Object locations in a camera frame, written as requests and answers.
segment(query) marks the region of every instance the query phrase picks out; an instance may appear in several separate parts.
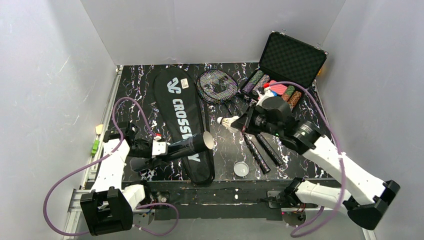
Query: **cable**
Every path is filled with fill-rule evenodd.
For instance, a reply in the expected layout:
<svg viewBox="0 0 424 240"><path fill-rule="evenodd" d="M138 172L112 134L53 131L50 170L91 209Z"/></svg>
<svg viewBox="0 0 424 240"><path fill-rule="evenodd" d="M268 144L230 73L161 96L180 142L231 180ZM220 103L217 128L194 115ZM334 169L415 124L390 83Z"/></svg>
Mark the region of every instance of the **cable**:
<svg viewBox="0 0 424 240"><path fill-rule="evenodd" d="M147 130L150 132L150 134L153 136L153 137L155 137L156 136L156 134L152 131L152 129L150 128L150 126L149 126L149 122L147 121L147 119L146 119L146 115L145 115L145 113L143 112L143 109L142 109L142 107L140 106L140 104L136 101L136 100L134 100L134 99L132 99L131 97L122 97L122 98L120 98L120 99L118 99L118 101L116 101L115 102L115 104L113 105L113 108L112 108L112 122L113 122L113 125L115 126L115 128L116 128L116 130L119 132L119 143L116 145L116 147L111 151L111 153L114 153L120 146L121 146L121 144L122 144L122 142L124 141L124 133L122 132L122 130L118 127L118 124L117 124L117 120L116 120L116 117L115 117L115 113L116 113L116 110L117 110L117 107L118 107L118 104L119 103L121 103L121 102L123 102L123 101L125 101L125 100L129 100L129 101L132 101L133 103L135 103L135 105L138 107L138 109L139 109L139 111L140 111L140 113L141 113L141 116L143 117L143 120L144 120L144 123L145 123L145 125L146 125L146 127L147 127ZM44 203L43 203L43 205L42 205L42 214L43 214L43 216L44 216L44 220L45 220L45 222L47 223L47 225L53 230L53 231L55 231L56 233L58 233L58 234L60 234L60 235L63 235L63 236L69 236L69 237L76 237L76 236L81 236L81 235L84 235L84 234L88 234L89 233L89 231L84 231L84 232L77 232L77 233L69 233L69 232L64 232L64 231L62 231L62 230L59 230L58 228L56 228L54 225L53 225L53 223L52 223L52 221L50 221L50 219L49 219L49 216L47 215L47 203L48 203L48 201L49 201L49 198L50 198L50 195L52 194L52 192L53 192L53 190L55 190L55 188L59 185L59 184L61 184L63 181L65 181L66 179L68 179L70 176L72 176L72 175L74 175L74 174L77 174L77 173L79 173L79 172L81 172L82 170L84 170L84 169L87 169L87 168L89 168L89 167L91 167L91 166L94 166L94 165L96 165L96 164L98 164L98 163L100 163L101 161L103 161L103 160L105 160L105 159L107 159L108 157L110 156L110 154L106 154L105 156L103 156L102 158L100 158L99 160L97 160L97 161L94 161L94 162L92 162L92 163L90 163L90 164L87 164L87 165L85 165L85 166L83 166L83 167L80 167L80 168L78 168L77 170L75 170L75 171L73 171L73 172L71 172L71 173L69 173L68 175L66 175L66 176L64 176L64 177L62 177L61 179L59 179L59 181L57 181L55 184L53 184L53 186L51 186L51 188L50 188L50 190L48 190L48 192L47 192L47 194L46 194L46 196L45 196L45 199L44 199Z"/></svg>
<svg viewBox="0 0 424 240"><path fill-rule="evenodd" d="M141 206L136 207L136 209L145 209L145 208L153 207L153 206L168 206L168 207L174 209L175 213L176 213L176 219L175 219L175 223L173 224L173 226L168 231L163 232L163 233L154 232L152 230L149 230L149 229L144 228L144 227L137 225L137 224L134 224L134 227L137 227L140 230L146 231L149 234L154 235L154 236L165 236L165 235L169 234L170 232L172 232L172 230L174 230L174 228L177 226L178 219L180 218L180 213L178 212L178 209L174 205L169 204L169 203L165 203L165 202L157 202L157 203L141 205Z"/></svg>
<svg viewBox="0 0 424 240"><path fill-rule="evenodd" d="M317 101L315 101L314 97L312 96L312 94L310 94L304 87L302 87L301 85L295 83L295 82L291 82L291 81L278 81L278 82L273 82L270 83L269 86L274 86L277 84L283 84L283 85L293 85L298 87L299 89L301 89L308 97L309 99L313 102L313 104L315 105L316 109L318 110L319 116L321 117L321 119L324 121L325 126L327 127L327 129L330 131L331 135L332 135L332 139L334 140L334 144L335 147L337 148L337 152L338 154L341 156L342 155L342 150L340 148L339 145L339 140L337 139L336 135L334 134L334 131L331 129L330 124L328 123L328 121L326 120L323 112L320 109L320 106L318 105ZM342 202L343 199L345 197L345 189L346 189L346 173L345 173L345 165L343 163L343 158L339 158L339 164L340 164L340 169L341 169L341 187L340 187L340 195L338 197L337 203L334 206L333 211L331 212L331 214L325 218L322 222L320 222L318 225L314 226L313 228L299 233L299 234L295 234L297 231L299 231L300 229L310 225L311 223L313 223L320 215L321 213L324 211L324 207L322 206L321 209L318 211L318 213L316 214L316 216L308 221L305 221L305 223L303 223L302 225L296 227L291 233L290 236L292 238L299 238L299 237L303 237L306 236L308 234L311 234L313 232L315 232L316 230L320 229L322 226L324 226L325 224L327 224L331 219L333 219L337 212L339 211L340 207L342 206Z"/></svg>

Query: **black marble table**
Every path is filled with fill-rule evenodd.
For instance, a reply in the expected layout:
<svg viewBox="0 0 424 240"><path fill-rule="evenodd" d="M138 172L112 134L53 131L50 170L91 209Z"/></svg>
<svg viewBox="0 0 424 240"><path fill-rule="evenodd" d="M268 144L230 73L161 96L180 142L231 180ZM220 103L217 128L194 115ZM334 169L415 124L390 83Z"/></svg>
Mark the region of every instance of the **black marble table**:
<svg viewBox="0 0 424 240"><path fill-rule="evenodd" d="M212 63L212 64L178 64L178 65L131 65L124 66L121 80L116 94L116 99L122 97L131 97L138 101L143 108L149 125L155 133L160 133L168 142L172 142L172 137L163 121L160 112L152 94L152 83L155 76L163 69L168 67L178 67L186 71L194 80L205 70L220 69L228 74L242 85L251 73L258 67L257 63ZM319 102L315 86L308 90ZM242 109L247 109L247 103L237 97L235 104ZM264 137L274 147L277 153L280 153L284 164L276 167L272 160L268 157L261 146L252 141L264 157L265 161L271 168L271 172L263 175L255 162L252 154L244 143L239 133L230 133L225 127L218 124L218 117L231 117L230 112L224 105L208 104L203 106L203 110L207 110L210 118L210 132L214 137L213 159L215 163L215 180L217 181L233 181L233 180L282 180L292 179L295 177L305 178L328 178L330 177L322 168L315 163L306 160L303 156L281 145L278 138L268 134ZM237 115L237 112L231 108L231 113ZM330 136L329 130L325 127L322 119L319 118L317 108L313 105L307 96L303 96L297 106L293 109L293 114L298 119L305 119L314 122L327 136ZM138 138L150 140L151 136L147 132L145 123L138 113L137 107L129 101L121 103L117 109L116 120L128 121L135 123L141 128ZM112 129L112 121L109 123L109 129ZM249 166L249 174L245 177L238 177L234 174L233 166L237 162L245 162ZM188 180L187 174L182 167L181 160L174 160L167 166L158 167L154 170L144 172L133 172L129 164L124 169L123 181L130 182L136 180L148 181L175 181Z"/></svg>

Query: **black cylindrical tube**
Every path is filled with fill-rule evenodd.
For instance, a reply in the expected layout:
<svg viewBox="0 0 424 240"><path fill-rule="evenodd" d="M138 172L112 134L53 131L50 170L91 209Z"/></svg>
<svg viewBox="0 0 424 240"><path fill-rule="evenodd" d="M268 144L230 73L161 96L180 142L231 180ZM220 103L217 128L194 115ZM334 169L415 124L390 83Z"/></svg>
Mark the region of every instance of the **black cylindrical tube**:
<svg viewBox="0 0 424 240"><path fill-rule="evenodd" d="M270 167L265 162L264 158L262 157L261 153L259 153L258 149L256 148L255 144L246 136L244 136L244 141L246 142L247 147L249 148L250 152L252 153L254 159L256 160L257 164L259 164L260 169L262 170L262 173L265 175L269 172L271 172Z"/></svg>
<svg viewBox="0 0 424 240"><path fill-rule="evenodd" d="M256 135L256 139L277 167L283 165L283 160L276 151L274 151L273 147L268 143L264 136L259 133Z"/></svg>
<svg viewBox="0 0 424 240"><path fill-rule="evenodd" d="M211 150L213 147L214 138L208 131L205 131L172 143L168 146L168 153L166 155L157 156L157 158L167 161L179 159L181 157L188 157L203 151Z"/></svg>

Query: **purple hose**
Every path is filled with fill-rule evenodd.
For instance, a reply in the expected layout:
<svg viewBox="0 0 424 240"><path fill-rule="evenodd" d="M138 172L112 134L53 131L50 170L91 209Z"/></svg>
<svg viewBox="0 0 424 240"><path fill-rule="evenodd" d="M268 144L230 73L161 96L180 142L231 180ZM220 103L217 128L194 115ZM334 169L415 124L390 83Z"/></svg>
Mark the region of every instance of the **purple hose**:
<svg viewBox="0 0 424 240"><path fill-rule="evenodd" d="M146 127L147 127L147 129L148 129L148 131L150 132L150 134L153 136L153 137L155 137L156 136L156 134L152 131L152 129L150 128L150 126L149 126L149 122L147 121L147 119L146 119L146 115L145 115L145 113L143 112L143 109L142 109L142 107L140 106L140 104L136 101L136 100L134 100L134 99L132 99L131 97L122 97L122 98L120 98L120 99L118 99L118 101L116 101L115 102L115 104L113 105L113 108L112 108L112 122L113 122L113 125L115 126L115 128L116 128L116 130L119 132L119 143L118 143L118 145L116 145L116 147L111 151L111 153L114 153L120 146L121 146L121 144L122 144L122 142L124 141L124 134L123 134L123 132L121 131L121 129L118 127L118 124L117 124L117 120L116 120L116 117L115 117L115 112L116 112L116 110L117 110L117 106L118 106L118 104L119 103L121 103L121 102L123 102L123 101L125 101L125 100L129 100L129 101L132 101L133 103L135 103L135 105L138 107L138 109L140 110L140 113L141 113L141 115L142 115L142 117L143 117L143 120L144 120L144 123L145 123L145 125L146 125ZM72 175L74 175L74 174L77 174L77 173L79 173L79 172L81 172L82 170L84 170L84 169L87 169L87 168L89 168L89 167L91 167L91 166L93 166L93 165L96 165L96 164L98 164L98 163L100 163L101 161L103 161L103 160L105 160L105 159L107 159L108 157L110 156L110 154L106 154L105 156L103 156L102 158L100 158L99 160L97 160L97 161L94 161L94 162L92 162L92 163L90 163L90 164L88 164L88 165L85 165L85 166L83 166L83 167L80 167L80 168L78 168L77 170L75 170L75 171L73 171L73 172L71 172L71 173L69 173L68 175L66 175L66 176L64 176L64 177L62 177L61 179L59 179L59 181L57 181L53 186L51 186L51 188L50 188L50 190L48 190L48 192L47 192L47 195L45 196L45 199L44 199L44 203L43 203L43 205L42 205L42 214L43 214L43 216L44 216L44 220L45 220L45 222L47 223L47 225L53 230L53 231L55 231L56 233L58 233L58 234L60 234L60 235L64 235L64 236L69 236L69 237L75 237L75 236L80 236L80 235L84 235L84 234L88 234L89 232L88 231L84 231L84 232L77 232L77 233L68 233L68 232L64 232L64 231L61 231L61 230L59 230L59 229L57 229L54 225L53 225L53 223L52 223L52 221L50 221L50 219L49 219L49 216L47 215L47 202L49 201L49 198L50 198L50 195L52 194L52 192L53 192L53 190L55 190L55 188L59 185L59 184L61 184L63 181L65 181L67 178L69 178L70 176L72 176Z"/></svg>
<svg viewBox="0 0 424 240"><path fill-rule="evenodd" d="M304 87L302 87L301 85L295 83L295 82L291 82L291 81L278 81L278 82L273 82L270 83L269 86L274 86L277 84L283 84L283 85L293 85L298 87L299 89L301 89L308 97L309 99L313 102L313 104L315 105L316 109L318 110L319 116L321 117L321 119L324 121L325 126L328 128L328 130L330 131L331 135L332 135L332 139L334 140L334 144L335 147L337 148L337 152L339 155L342 155L342 150L340 148L339 145L339 140L337 139L336 135L334 134L334 131L331 129L328 121L326 120L323 112L320 109L320 106L318 106L317 101L315 101L314 97L312 96L312 94L310 94ZM316 214L316 216L308 221L305 221L302 225L296 227L291 233L290 236L292 238L299 238L299 237L303 237L306 236L308 234L311 234L313 232L315 232L316 230L320 229L322 226L324 226L325 224L327 224L331 219L333 219L337 212L339 211L340 207L342 206L342 202L343 199L345 197L345 189L346 189L346 173L345 173L345 165L343 163L343 158L339 158L339 163L340 163L340 169L341 169L341 188L340 188L340 196L338 197L337 203L333 209L333 211L331 212L330 216L328 216L326 219L324 219L324 221L320 222L318 225L314 226L313 228L299 233L299 234L295 234L297 231L299 231L300 229L310 225L311 223L313 223L320 215L321 213L323 213L324 211L324 207L322 206L321 209L318 211L318 213Z"/></svg>
<svg viewBox="0 0 424 240"><path fill-rule="evenodd" d="M164 202L141 205L141 206L138 206L136 208L137 209L146 209L146 208L150 208L150 207L153 207L153 206L168 206L168 207L173 208L175 210L175 213L176 213L176 219L175 219L175 223L173 224L173 226L168 231L166 231L164 233L157 233L157 232L154 232L152 230L149 230L149 229L144 228L144 227L142 227L140 225L137 225L137 224L134 224L134 226L137 227L137 228L141 228L141 230L146 231L146 232L148 232L151 235L165 236L165 235L169 234L170 232L172 232L172 230L174 230L174 228L177 226L178 219L180 218L180 213L178 212L178 209L174 205L169 204L169 203L164 203Z"/></svg>

